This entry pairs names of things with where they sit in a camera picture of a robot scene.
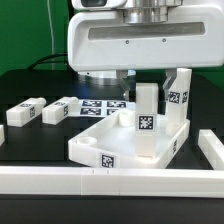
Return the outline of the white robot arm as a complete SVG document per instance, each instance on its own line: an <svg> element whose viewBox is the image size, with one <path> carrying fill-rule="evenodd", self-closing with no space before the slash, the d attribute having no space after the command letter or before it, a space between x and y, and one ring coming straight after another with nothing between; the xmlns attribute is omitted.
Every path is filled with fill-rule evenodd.
<svg viewBox="0 0 224 224"><path fill-rule="evenodd" d="M164 69L164 94L187 92L180 68L224 64L224 0L72 0L68 62L90 79Z"/></svg>

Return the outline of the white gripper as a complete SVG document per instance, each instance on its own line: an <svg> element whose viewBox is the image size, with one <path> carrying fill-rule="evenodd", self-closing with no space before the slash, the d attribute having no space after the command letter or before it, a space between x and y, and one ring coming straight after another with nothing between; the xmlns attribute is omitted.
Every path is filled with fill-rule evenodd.
<svg viewBox="0 0 224 224"><path fill-rule="evenodd" d="M162 24L128 25L120 11L82 12L68 28L68 61L76 71L118 70L126 101L136 101L128 69L212 67L224 64L224 8L175 8ZM176 77L165 71L164 98Z"/></svg>

